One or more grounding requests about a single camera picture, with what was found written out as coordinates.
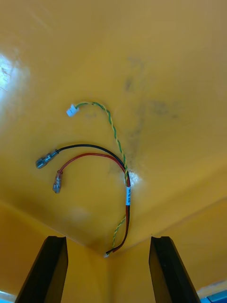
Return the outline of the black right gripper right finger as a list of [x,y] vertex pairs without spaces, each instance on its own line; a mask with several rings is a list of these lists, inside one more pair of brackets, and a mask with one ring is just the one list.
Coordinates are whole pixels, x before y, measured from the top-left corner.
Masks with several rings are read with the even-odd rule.
[[200,299],[170,237],[152,237],[149,269],[157,303],[199,303]]

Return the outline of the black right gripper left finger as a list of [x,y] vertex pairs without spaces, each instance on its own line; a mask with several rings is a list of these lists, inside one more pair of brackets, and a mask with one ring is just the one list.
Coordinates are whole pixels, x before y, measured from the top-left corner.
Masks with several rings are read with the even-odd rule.
[[66,237],[47,237],[15,302],[60,303],[67,269]]

